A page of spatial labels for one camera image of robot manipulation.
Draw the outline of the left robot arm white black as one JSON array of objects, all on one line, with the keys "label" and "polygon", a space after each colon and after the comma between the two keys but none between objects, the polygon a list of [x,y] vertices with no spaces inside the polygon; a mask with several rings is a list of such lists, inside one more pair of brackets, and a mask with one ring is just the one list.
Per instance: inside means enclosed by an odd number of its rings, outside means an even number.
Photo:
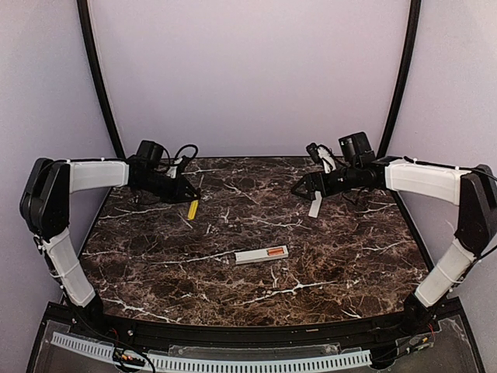
[{"label": "left robot arm white black", "polygon": [[127,159],[35,161],[19,203],[20,214],[70,304],[101,311],[103,303],[90,284],[72,245],[69,232],[70,196],[84,190],[129,187],[145,191],[167,204],[190,203],[200,191],[183,175],[191,158],[177,154],[165,169],[159,165],[165,148],[143,140]]}]

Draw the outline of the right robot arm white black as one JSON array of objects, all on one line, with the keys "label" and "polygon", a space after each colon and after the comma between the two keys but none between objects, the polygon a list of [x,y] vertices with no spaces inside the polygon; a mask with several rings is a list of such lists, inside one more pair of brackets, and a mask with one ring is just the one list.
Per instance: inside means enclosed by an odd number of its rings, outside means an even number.
[{"label": "right robot arm white black", "polygon": [[343,160],[324,145],[309,144],[307,153],[323,169],[304,175],[290,189],[311,202],[313,218],[323,198],[353,189],[416,193],[458,208],[454,240],[405,303],[406,309],[433,308],[478,261],[495,252],[496,177],[489,167],[449,166],[407,156],[378,158],[363,131],[340,138],[339,145]]}]

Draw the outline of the white battery cover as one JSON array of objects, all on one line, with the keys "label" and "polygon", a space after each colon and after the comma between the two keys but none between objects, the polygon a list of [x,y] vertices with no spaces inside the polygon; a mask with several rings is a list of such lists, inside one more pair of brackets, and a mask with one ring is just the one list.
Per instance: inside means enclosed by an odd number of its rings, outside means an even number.
[{"label": "white battery cover", "polygon": [[317,218],[319,211],[321,209],[321,203],[322,203],[322,195],[319,190],[315,191],[315,198],[311,202],[310,210],[308,212],[308,216],[311,218]]}]

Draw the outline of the white remote control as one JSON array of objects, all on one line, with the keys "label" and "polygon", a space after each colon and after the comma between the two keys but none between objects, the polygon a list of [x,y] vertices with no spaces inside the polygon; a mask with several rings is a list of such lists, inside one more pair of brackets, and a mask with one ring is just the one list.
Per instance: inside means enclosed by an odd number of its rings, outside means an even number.
[{"label": "white remote control", "polygon": [[[287,249],[287,257],[289,256],[289,251],[286,246],[284,246]],[[268,257],[266,250],[269,248],[265,249],[254,249],[254,250],[249,250],[249,251],[243,251],[243,252],[238,252],[235,254],[235,264],[236,265],[243,265],[243,264],[250,264],[250,263],[261,263],[261,262],[266,262],[270,260],[280,260],[280,259],[286,259],[287,257]]]}]

